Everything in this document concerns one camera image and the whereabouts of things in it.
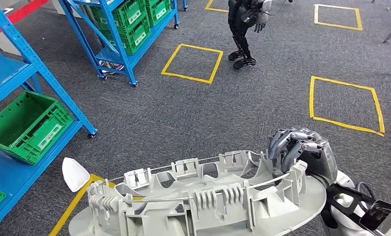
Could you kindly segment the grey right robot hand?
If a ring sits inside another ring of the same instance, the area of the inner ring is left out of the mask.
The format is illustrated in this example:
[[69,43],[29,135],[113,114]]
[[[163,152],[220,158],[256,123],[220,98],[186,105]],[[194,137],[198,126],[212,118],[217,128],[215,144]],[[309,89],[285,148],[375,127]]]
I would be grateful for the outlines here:
[[327,139],[305,127],[278,129],[269,138],[268,159],[277,163],[282,173],[304,161],[306,173],[326,188],[336,181],[337,164]]

